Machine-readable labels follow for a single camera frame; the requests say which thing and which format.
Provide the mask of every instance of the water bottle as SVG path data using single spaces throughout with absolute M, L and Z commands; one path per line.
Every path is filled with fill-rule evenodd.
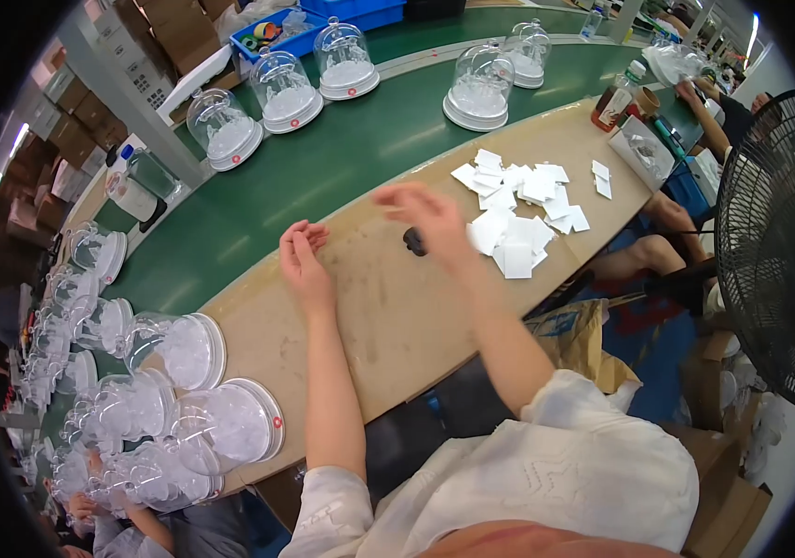
M 593 11 L 587 15 L 587 20 L 583 22 L 581 37 L 584 40 L 590 40 L 596 36 L 596 30 L 599 29 L 599 23 L 602 23 L 602 17 L 602 6 L 594 6 Z

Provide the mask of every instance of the plastic bag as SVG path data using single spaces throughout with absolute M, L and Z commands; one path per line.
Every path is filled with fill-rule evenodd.
M 290 6 L 294 6 L 296 0 L 256 0 L 247 4 L 242 12 L 236 13 L 233 5 L 227 8 L 214 21 L 214 30 L 218 33 L 218 41 L 221 46 L 230 43 L 230 35 L 237 31 L 247 28 L 252 23 L 262 20 L 272 13 L 279 12 Z
M 280 36 L 271 42 L 270 46 L 273 47 L 274 45 L 277 45 L 286 39 L 300 35 L 310 28 L 314 28 L 312 24 L 305 21 L 306 19 L 307 13 L 302 12 L 301 10 L 292 10 L 289 15 L 283 18 L 283 30 L 280 33 Z

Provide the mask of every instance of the plastic bottle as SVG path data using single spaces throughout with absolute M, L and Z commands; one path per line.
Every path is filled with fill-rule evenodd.
M 599 23 L 602 23 L 602 6 L 593 6 L 593 11 L 587 16 L 587 20 L 583 22 L 581 28 L 581 37 L 585 40 L 593 39 L 596 36 L 596 30 L 599 29 Z
M 180 180 L 172 176 L 168 169 L 153 153 L 132 146 L 122 148 L 122 158 L 128 162 L 128 178 L 145 187 L 167 202 L 180 194 Z
M 636 95 L 637 84 L 646 75 L 646 67 L 642 62 L 634 60 L 624 73 L 615 77 L 615 83 L 608 86 L 596 103 L 590 120 L 604 131 L 615 128 L 618 118 L 627 110 Z

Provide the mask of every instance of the white wall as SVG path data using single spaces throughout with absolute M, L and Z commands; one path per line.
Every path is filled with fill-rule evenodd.
M 744 106 L 751 106 L 754 98 L 764 91 L 770 95 L 779 95 L 795 88 L 794 74 L 782 56 L 782 51 L 773 43 L 763 49 L 745 74 L 745 80 L 732 93 L 732 98 Z

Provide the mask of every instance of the woman's right hand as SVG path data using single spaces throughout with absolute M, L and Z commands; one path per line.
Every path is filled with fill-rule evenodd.
M 465 232 L 465 219 L 457 202 L 436 194 L 422 182 L 383 186 L 372 193 L 372 200 L 386 206 L 385 216 L 414 226 L 423 238 L 426 252 L 452 276 L 479 262 Z

